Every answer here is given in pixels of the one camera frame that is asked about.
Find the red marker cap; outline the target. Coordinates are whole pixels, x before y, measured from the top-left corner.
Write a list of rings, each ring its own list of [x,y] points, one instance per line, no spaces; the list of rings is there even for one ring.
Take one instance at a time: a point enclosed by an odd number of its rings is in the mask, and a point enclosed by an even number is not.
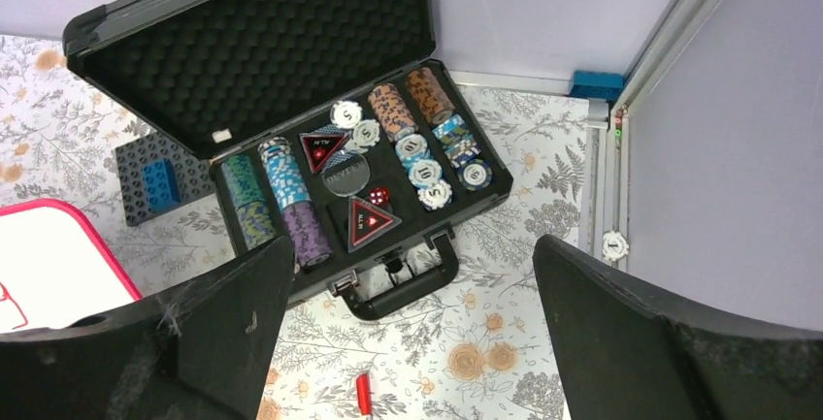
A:
[[[373,418],[373,402],[371,397],[370,376],[367,372],[362,372],[356,377],[355,394],[360,418],[363,420],[371,420]]]

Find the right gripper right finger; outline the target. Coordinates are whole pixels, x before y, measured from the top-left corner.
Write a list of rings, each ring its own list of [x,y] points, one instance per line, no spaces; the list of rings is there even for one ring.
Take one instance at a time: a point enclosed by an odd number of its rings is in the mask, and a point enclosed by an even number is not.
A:
[[[818,419],[822,335],[709,307],[550,235],[533,266],[575,419]]]

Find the pink framed whiteboard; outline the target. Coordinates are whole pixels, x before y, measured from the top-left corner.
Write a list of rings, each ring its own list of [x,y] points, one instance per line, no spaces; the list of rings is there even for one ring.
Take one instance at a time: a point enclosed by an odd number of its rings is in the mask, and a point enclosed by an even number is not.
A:
[[[1,209],[1,332],[62,329],[142,294],[86,216],[41,199]]]

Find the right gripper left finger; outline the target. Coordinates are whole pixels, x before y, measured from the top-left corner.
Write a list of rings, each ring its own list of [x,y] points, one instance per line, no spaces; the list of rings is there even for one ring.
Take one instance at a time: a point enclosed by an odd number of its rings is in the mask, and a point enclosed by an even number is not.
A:
[[[5,419],[252,419],[293,281],[279,238],[71,326],[1,338]]]

